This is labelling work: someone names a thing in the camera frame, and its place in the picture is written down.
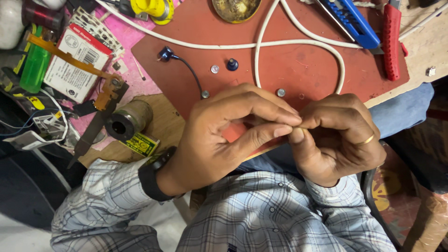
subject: blue jeans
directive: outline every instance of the blue jeans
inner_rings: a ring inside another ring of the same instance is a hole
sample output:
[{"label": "blue jeans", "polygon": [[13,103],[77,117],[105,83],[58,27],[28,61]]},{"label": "blue jeans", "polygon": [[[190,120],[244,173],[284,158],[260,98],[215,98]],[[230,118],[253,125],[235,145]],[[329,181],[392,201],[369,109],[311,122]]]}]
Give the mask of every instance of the blue jeans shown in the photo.
[{"label": "blue jeans", "polygon": [[[423,83],[413,90],[371,107],[369,111],[381,132],[381,138],[422,123],[426,119],[426,111],[433,95],[431,83]],[[288,143],[241,163],[236,170],[287,172],[301,177]]]}]

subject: pink mat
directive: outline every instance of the pink mat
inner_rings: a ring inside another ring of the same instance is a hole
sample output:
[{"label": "pink mat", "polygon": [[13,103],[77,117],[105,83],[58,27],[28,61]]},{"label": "pink mat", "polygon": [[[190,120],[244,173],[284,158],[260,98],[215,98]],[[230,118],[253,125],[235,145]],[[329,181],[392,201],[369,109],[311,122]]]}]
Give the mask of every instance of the pink mat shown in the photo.
[{"label": "pink mat", "polygon": [[[173,3],[174,3],[174,7],[177,7],[180,5],[181,2],[179,2],[179,0],[174,0]],[[97,18],[102,17],[104,13],[106,13],[106,9],[104,9],[102,6],[99,6],[95,10],[95,15]],[[152,30],[155,27],[154,22],[152,22],[151,20],[149,20],[148,22],[145,22],[145,21],[141,21],[139,19],[133,19],[133,21],[149,30]],[[117,107],[125,105],[126,103],[130,102],[136,96],[155,95],[155,94],[162,93],[162,91],[157,87],[156,83],[151,79],[151,77],[149,77],[149,75],[142,68],[142,66],[139,65],[143,75],[146,77],[145,81],[142,80],[142,77],[140,76],[140,74],[138,72],[137,66],[135,65],[135,61],[133,59],[133,54],[131,52],[131,48],[145,36],[145,33],[128,25],[127,23],[125,23],[121,19],[117,18],[113,14],[111,14],[109,17],[107,17],[103,21],[103,24],[105,24],[106,27],[109,28],[109,30],[114,34],[114,36],[118,39],[118,41],[123,45],[123,47],[125,49],[125,53],[123,53],[119,58],[117,58],[115,61],[113,61],[111,63],[107,72],[109,72],[109,73],[115,72],[115,70],[112,68],[112,64],[120,59],[123,60],[126,67],[129,69],[124,74],[120,73],[120,70],[117,71],[122,75],[122,77],[126,81],[126,83],[129,84],[129,89],[127,90],[127,92],[123,96],[123,99],[121,100],[121,102],[118,104]],[[90,100],[91,99],[95,100],[97,97],[98,97],[98,93],[94,92],[92,94],[92,96],[90,97]],[[63,105],[72,107],[70,102],[64,102]],[[71,118],[70,120],[73,123],[76,130],[79,132],[79,134],[82,135],[86,131],[86,128],[92,121],[94,115],[95,114],[92,113],[92,114],[80,117],[79,119]],[[94,145],[92,147],[95,150],[102,150],[109,143],[111,143],[114,140],[115,140],[114,138],[108,136],[107,139],[105,139],[102,143]]]}]

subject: black wire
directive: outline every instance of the black wire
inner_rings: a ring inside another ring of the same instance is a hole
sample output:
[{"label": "black wire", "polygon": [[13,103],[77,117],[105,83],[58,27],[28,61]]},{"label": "black wire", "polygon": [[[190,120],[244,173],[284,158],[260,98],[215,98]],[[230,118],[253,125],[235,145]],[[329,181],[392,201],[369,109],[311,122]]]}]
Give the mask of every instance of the black wire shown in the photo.
[{"label": "black wire", "polygon": [[202,97],[202,87],[201,84],[199,83],[199,79],[196,76],[196,73],[194,72],[193,68],[191,68],[191,66],[187,63],[187,61],[185,61],[184,59],[182,59],[181,57],[178,58],[178,60],[182,61],[185,63],[185,65],[188,66],[188,68],[190,68],[191,73],[193,74],[194,78],[196,79],[196,83],[198,84],[198,88],[199,88],[199,96],[201,97],[201,100],[204,99],[204,97]]}]

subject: plaid shirt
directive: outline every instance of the plaid shirt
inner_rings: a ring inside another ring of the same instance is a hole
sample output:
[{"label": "plaid shirt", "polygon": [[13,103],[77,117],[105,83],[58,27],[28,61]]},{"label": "plaid shirt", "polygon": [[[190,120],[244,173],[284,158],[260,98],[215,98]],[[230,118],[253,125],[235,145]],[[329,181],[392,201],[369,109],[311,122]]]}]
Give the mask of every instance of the plaid shirt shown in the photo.
[{"label": "plaid shirt", "polygon": [[[95,161],[59,207],[51,239],[55,251],[161,251],[150,226],[128,226],[153,202],[138,168]],[[356,176],[332,188],[291,175],[252,172],[209,186],[207,199],[185,228],[177,251],[395,251],[370,215]]]}]

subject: metal screw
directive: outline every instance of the metal screw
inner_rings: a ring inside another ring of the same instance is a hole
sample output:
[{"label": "metal screw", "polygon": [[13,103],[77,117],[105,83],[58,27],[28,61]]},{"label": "metal screw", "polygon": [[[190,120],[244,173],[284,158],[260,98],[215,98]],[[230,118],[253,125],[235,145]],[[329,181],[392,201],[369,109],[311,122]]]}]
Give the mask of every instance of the metal screw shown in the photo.
[{"label": "metal screw", "polygon": [[120,85],[120,82],[117,79],[112,79],[111,83],[112,83],[112,85],[114,85],[116,87]]},{"label": "metal screw", "polygon": [[284,95],[286,95],[286,91],[283,88],[280,88],[279,90],[277,90],[277,95],[279,97],[283,97]]},{"label": "metal screw", "polygon": [[211,72],[214,74],[217,74],[220,71],[220,67],[218,67],[217,65],[213,65],[210,68]]},{"label": "metal screw", "polygon": [[204,90],[202,92],[202,97],[204,97],[205,99],[207,99],[208,97],[210,97],[210,93],[207,90]]}]

